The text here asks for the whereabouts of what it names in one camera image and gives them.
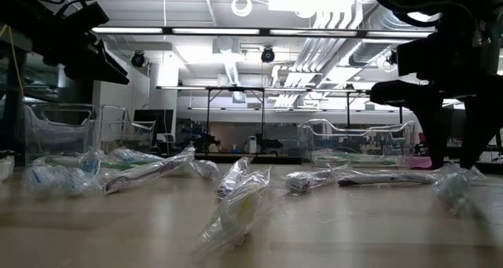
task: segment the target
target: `wrapped item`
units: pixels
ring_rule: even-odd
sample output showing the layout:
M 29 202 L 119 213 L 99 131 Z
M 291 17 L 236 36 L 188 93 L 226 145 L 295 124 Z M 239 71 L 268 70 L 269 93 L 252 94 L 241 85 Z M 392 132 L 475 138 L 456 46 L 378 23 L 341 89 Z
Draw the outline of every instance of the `wrapped item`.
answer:
M 14 172 L 14 156 L 0 159 L 0 182 L 6 180 Z
M 296 194 L 302 194 L 310 189 L 336 182 L 336 176 L 331 169 L 322 171 L 297 171 L 287 174 L 285 185 Z
M 76 196 L 97 192 L 103 187 L 98 174 L 100 158 L 93 152 L 79 160 L 79 167 L 44 164 L 51 159 L 38 158 L 34 166 L 26 170 L 21 183 L 28 194 L 38 197 Z
M 206 160 L 194 160 L 181 165 L 175 171 L 170 172 L 167 177 L 202 177 L 211 180 L 219 179 L 217 164 Z
M 107 162 L 151 163 L 162 159 L 163 158 L 159 156 L 126 148 L 114 149 L 106 156 Z
M 211 161 L 194 160 L 190 166 L 193 167 L 197 174 L 200 174 L 203 178 L 209 178 L 214 181 L 220 178 L 220 172 L 218 171 L 217 164 Z
M 433 193 L 451 207 L 457 214 L 470 196 L 470 182 L 484 179 L 485 176 L 475 167 L 471 170 L 451 163 L 440 169 L 441 178 L 433 184 Z
M 105 181 L 105 194 L 142 185 L 145 182 L 152 181 L 172 171 L 176 171 L 182 165 L 192 162 L 195 152 L 196 150 L 194 147 L 190 146 L 185 148 L 177 156 L 123 171 L 119 177 L 115 177 L 110 181 Z
M 402 165 L 402 156 L 379 156 L 358 153 L 348 153 L 324 149 L 313 151 L 311 159 L 316 167 L 329 165 L 343 166 L 351 163 L 352 167 L 399 167 Z
M 199 262 L 241 244 L 254 224 L 267 216 L 274 196 L 270 190 L 270 169 L 268 166 L 251 173 L 223 198 L 198 236 L 191 260 Z
M 409 170 L 365 170 L 340 167 L 333 169 L 339 186 L 391 183 L 432 184 L 437 181 L 434 172 Z
M 234 165 L 227 171 L 220 181 L 217 188 L 216 196 L 220 199 L 231 193 L 239 183 L 249 175 L 250 164 L 253 158 L 243 157 L 239 159 Z

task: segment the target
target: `white wall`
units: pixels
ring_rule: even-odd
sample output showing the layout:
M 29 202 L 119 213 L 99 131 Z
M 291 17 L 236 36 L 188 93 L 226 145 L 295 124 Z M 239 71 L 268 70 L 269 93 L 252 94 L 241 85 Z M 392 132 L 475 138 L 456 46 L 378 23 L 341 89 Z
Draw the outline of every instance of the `white wall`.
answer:
M 127 85 L 94 81 L 93 104 L 114 105 L 125 108 L 133 119 L 134 110 L 149 102 L 150 80 L 113 53 L 112 57 L 127 71 Z

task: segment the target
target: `ceiling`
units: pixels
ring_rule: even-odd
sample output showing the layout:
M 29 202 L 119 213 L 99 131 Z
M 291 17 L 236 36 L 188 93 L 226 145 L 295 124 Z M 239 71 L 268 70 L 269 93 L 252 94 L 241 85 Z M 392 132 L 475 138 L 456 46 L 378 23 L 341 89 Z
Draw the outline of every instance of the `ceiling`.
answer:
M 233 13 L 233 0 L 103 0 L 99 1 L 108 14 L 107 26 L 175 26 L 175 27 L 232 27 L 232 28 L 312 28 L 315 17 L 302 18 L 294 12 L 272 11 L 264 3 L 267 0 L 252 0 L 252 10 L 246 17 Z M 243 1 L 237 7 L 242 8 Z M 364 19 L 377 7 L 375 0 L 361 0 Z M 71 6 L 68 13 L 80 9 L 80 4 Z M 178 51 L 184 68 L 180 69 L 180 79 L 216 79 L 225 73 L 224 64 L 213 58 L 212 46 L 216 37 L 208 36 L 105 36 L 109 43 L 119 44 L 121 49 L 114 53 L 124 59 L 134 51 L 128 49 L 131 43 L 158 42 L 171 43 Z M 261 38 L 238 37 L 242 61 L 237 62 L 240 74 L 271 75 L 273 66 L 285 62 L 295 62 L 303 50 L 305 38 Z M 264 64 L 260 60 L 264 46 L 272 46 L 276 54 L 275 62 Z M 162 50 L 147 50 L 145 55 L 151 61 L 161 61 Z M 365 68 L 359 73 L 361 82 L 379 82 L 397 79 L 396 71 L 387 72 L 382 64 Z

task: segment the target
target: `wooden table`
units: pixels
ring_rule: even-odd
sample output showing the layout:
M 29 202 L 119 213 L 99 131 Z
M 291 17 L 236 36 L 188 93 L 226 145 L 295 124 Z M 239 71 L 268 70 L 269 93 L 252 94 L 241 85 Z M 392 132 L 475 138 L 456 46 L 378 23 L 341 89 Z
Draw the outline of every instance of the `wooden table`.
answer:
M 328 185 L 285 196 L 243 245 L 206 266 L 502 266 L 503 180 L 482 184 L 459 217 L 431 186 Z M 0 186 L 0 266 L 183 267 L 217 205 L 214 190 L 201 178 L 160 178 L 110 196 L 33 201 L 10 181 Z

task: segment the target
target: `fluorescent light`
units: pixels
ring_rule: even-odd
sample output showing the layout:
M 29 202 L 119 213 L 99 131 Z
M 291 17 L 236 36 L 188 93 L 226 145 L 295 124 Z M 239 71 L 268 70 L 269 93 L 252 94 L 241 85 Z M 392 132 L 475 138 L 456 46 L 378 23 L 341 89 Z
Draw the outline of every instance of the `fluorescent light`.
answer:
M 306 92 L 305 88 L 265 88 L 265 91 Z
M 162 34 L 162 28 L 93 28 L 96 33 L 102 34 Z
M 353 93 L 357 92 L 357 90 L 312 90 L 313 92 L 340 92 L 340 93 Z
M 365 44 L 405 44 L 409 43 L 410 40 L 405 39 L 362 39 Z
M 173 28 L 174 34 L 179 35 L 258 35 L 259 29 L 249 28 Z
M 202 86 L 158 86 L 163 90 L 206 90 L 206 87 Z
M 207 111 L 207 107 L 188 107 L 188 110 L 201 110 L 201 111 Z M 210 110 L 222 110 L 221 108 L 210 108 Z
M 283 35 L 283 36 L 299 36 L 299 35 L 308 35 L 308 36 L 325 36 L 325 37 L 355 37 L 356 31 L 330 31 L 330 30 L 316 30 L 316 29 L 271 29 L 271 35 Z
M 374 38 L 407 38 L 407 39 L 424 39 L 430 35 L 431 31 L 369 31 L 367 37 Z

